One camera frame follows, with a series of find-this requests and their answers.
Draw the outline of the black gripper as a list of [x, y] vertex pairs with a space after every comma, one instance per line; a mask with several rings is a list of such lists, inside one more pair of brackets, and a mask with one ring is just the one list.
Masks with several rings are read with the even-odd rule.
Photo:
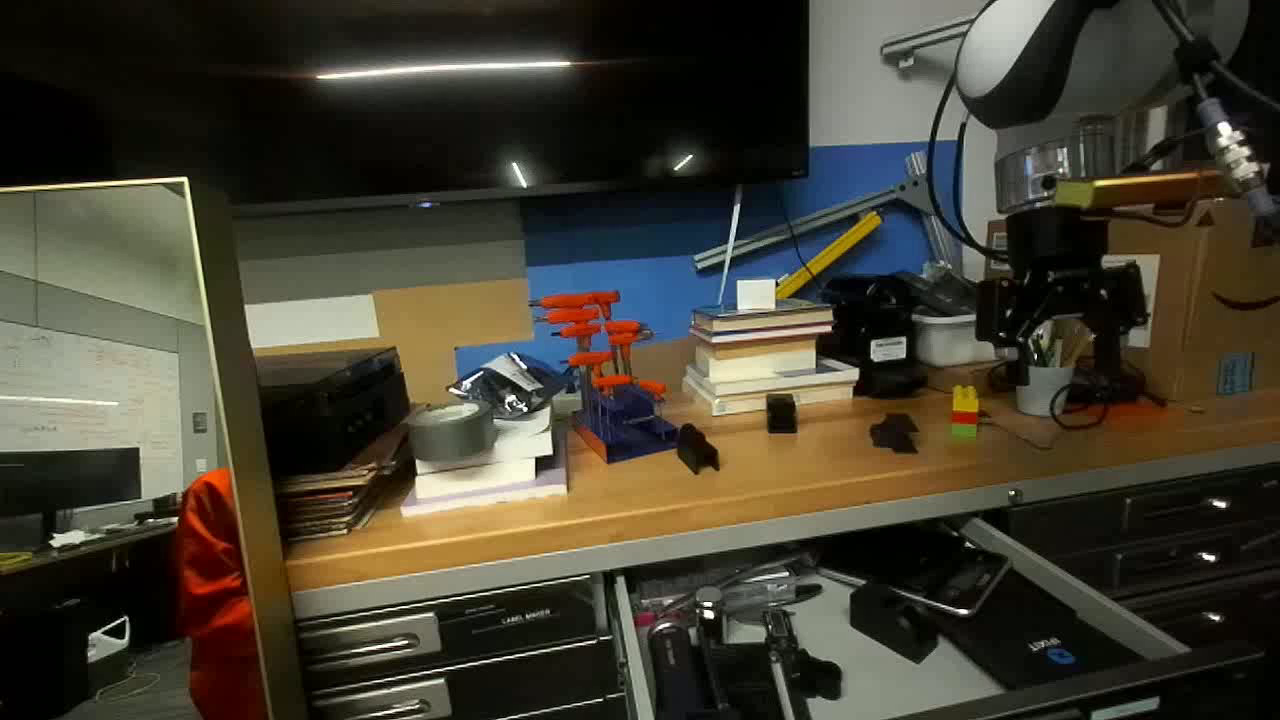
[[1006, 274], [976, 288], [976, 337], [1022, 373], [1032, 334], [1078, 318], [1092, 334], [1092, 369], [1117, 373], [1118, 344], [1149, 322], [1137, 266], [1109, 270], [1109, 226], [1083, 209], [1032, 209], [1006, 216]]

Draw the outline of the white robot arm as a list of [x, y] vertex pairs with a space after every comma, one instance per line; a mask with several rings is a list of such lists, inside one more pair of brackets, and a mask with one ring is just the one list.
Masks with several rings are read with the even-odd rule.
[[1010, 369], [1032, 364], [1035, 334], [1075, 318], [1095, 364], [1149, 322], [1137, 266], [1109, 270], [1109, 220], [1066, 190], [1112, 181], [1112, 130], [1126, 113], [1188, 95], [1194, 135], [1219, 175], [1271, 213], [1262, 164], [1228, 118], [1214, 79], [1257, 0], [986, 0], [956, 52], [956, 94], [997, 132], [997, 193], [1006, 220], [1006, 281], [980, 294], [980, 337]]

